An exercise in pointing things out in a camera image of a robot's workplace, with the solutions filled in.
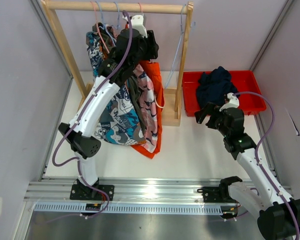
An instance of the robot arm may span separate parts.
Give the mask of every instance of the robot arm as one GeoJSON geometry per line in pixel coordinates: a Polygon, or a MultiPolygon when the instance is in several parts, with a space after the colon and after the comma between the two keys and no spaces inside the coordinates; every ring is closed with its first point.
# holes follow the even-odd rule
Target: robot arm
{"type": "Polygon", "coordinates": [[[245,116],[238,106],[238,98],[228,93],[226,104],[222,107],[209,102],[195,113],[198,124],[202,124],[204,118],[210,115],[207,127],[222,134],[225,149],[247,172],[258,191],[257,195],[239,177],[233,176],[220,181],[220,195],[225,202],[236,200],[241,203],[257,220],[258,228],[266,240],[293,236],[297,231],[286,204],[290,205],[300,230],[300,199],[294,200],[281,186],[266,161],[256,159],[256,144],[244,133],[245,116]]]}
{"type": "Polygon", "coordinates": [[[120,69],[113,74],[127,49],[129,29],[122,30],[117,37],[116,47],[111,50],[108,58],[102,62],[98,70],[99,76],[95,78],[94,85],[77,114],[69,124],[61,123],[58,128],[63,136],[70,131],[66,140],[70,143],[74,154],[79,158],[82,175],[90,186],[94,185],[99,179],[93,156],[99,151],[101,142],[93,135],[102,112],[125,84],[125,81],[132,76],[133,70],[141,60],[151,60],[158,57],[159,47],[154,32],[148,30],[142,32],[141,35],[135,29],[135,27],[140,27],[140,24],[139,21],[132,21],[131,47],[120,69]],[[113,74],[112,77],[105,82],[106,77],[110,74],[113,74]]]}

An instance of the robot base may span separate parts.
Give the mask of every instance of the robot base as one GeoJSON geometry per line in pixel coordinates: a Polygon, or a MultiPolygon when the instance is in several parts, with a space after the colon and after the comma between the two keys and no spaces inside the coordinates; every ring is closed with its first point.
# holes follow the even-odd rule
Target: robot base
{"type": "MultiPolygon", "coordinates": [[[[99,180],[92,186],[96,189],[104,191],[108,194],[110,201],[114,199],[115,194],[115,186],[114,185],[100,185],[99,180]]],[[[71,193],[70,193],[71,200],[88,200],[88,201],[102,201],[103,196],[96,191],[93,191],[91,188],[83,185],[78,179],[72,185],[71,193]]]]}

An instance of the dark blue cloth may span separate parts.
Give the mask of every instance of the dark blue cloth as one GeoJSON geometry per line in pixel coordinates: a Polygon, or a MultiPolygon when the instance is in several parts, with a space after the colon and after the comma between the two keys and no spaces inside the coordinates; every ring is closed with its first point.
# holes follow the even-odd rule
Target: dark blue cloth
{"type": "Polygon", "coordinates": [[[222,66],[219,66],[210,74],[203,72],[199,83],[200,86],[196,89],[195,94],[200,108],[205,107],[208,102],[222,106],[226,103],[226,94],[238,92],[231,82],[231,74],[222,66]]]}

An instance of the wooden clothes rack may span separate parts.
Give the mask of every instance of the wooden clothes rack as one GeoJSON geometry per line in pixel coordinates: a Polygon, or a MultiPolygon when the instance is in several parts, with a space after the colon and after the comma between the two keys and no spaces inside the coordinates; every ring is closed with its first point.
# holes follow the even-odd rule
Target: wooden clothes rack
{"type": "MultiPolygon", "coordinates": [[[[97,3],[93,2],[79,2],[79,1],[53,1],[41,0],[42,8],[45,11],[47,19],[56,37],[56,40],[61,48],[64,58],[70,68],[73,78],[82,95],[80,105],[88,96],[93,83],[84,84],[79,68],[67,41],[65,32],[61,26],[56,10],[73,10],[73,11],[100,11],[97,3]]],[[[112,2],[100,2],[100,7],[103,12],[117,12],[117,6],[112,2]]],[[[141,8],[138,3],[118,3],[119,10],[122,12],[126,10],[131,13],[141,13],[141,8]]],[[[164,90],[165,107],[162,112],[162,124],[166,126],[179,126],[181,121],[181,97],[182,97],[182,78],[184,74],[186,54],[189,41],[189,33],[191,29],[192,13],[194,9],[193,2],[189,1],[187,6],[183,5],[168,5],[168,4],[142,4],[143,13],[153,14],[184,14],[185,31],[182,43],[182,55],[179,66],[179,75],[177,81],[177,88],[167,88],[164,90]]]]}

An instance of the white floor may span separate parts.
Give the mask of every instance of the white floor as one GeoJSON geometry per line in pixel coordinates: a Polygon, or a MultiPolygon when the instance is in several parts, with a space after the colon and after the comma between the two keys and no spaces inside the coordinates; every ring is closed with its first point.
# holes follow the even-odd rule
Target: white floor
{"type": "MultiPolygon", "coordinates": [[[[81,74],[85,82],[91,82],[92,72],[81,74]]],[[[172,79],[172,87],[176,84],[176,75],[172,79]]],[[[167,72],[162,72],[164,79],[166,76],[167,72]]],[[[80,92],[76,83],[73,82],[62,122],[67,123],[73,118],[80,100],[80,92]]],[[[163,126],[161,152],[154,159],[141,155],[130,146],[102,142],[100,151],[94,156],[97,173],[99,177],[117,178],[214,179],[239,176],[242,179],[248,179],[244,169],[226,151],[221,134],[217,130],[208,129],[204,123],[197,124],[194,117],[187,117],[182,106],[180,127],[163,126]]],[[[260,136],[254,116],[246,116],[244,126],[245,131],[257,143],[260,136]]],[[[61,138],[62,135],[58,133],[52,151],[61,138]]],[[[262,147],[259,155],[266,159],[262,147]]],[[[73,156],[74,153],[69,144],[64,142],[56,159],[61,163],[73,156]]],[[[76,162],[55,167],[50,157],[45,176],[77,177],[76,162]]]]}

